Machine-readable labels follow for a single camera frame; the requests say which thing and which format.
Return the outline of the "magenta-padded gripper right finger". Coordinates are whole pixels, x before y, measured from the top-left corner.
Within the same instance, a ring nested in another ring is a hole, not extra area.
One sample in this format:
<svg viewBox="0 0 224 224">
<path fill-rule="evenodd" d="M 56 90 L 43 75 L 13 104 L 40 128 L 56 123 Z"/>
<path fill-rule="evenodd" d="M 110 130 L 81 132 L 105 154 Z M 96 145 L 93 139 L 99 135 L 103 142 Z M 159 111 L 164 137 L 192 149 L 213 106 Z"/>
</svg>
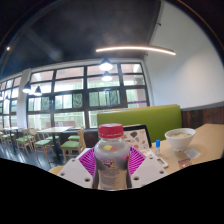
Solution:
<svg viewBox="0 0 224 224">
<path fill-rule="evenodd" d="M 168 164 L 151 150 L 145 154 L 134 147 L 130 148 L 128 172 L 131 186 L 140 188 L 168 175 Z"/>
</svg>

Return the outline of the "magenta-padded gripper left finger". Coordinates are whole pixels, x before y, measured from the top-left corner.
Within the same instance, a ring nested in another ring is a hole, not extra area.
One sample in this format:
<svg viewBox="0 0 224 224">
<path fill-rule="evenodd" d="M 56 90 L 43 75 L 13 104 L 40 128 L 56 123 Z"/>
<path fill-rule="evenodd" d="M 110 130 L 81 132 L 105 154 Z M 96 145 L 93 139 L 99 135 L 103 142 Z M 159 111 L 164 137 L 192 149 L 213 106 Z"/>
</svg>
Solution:
<svg viewBox="0 0 224 224">
<path fill-rule="evenodd" d="M 95 172 L 94 149 L 86 148 L 78 157 L 70 159 L 58 176 L 81 187 L 92 189 Z"/>
</svg>

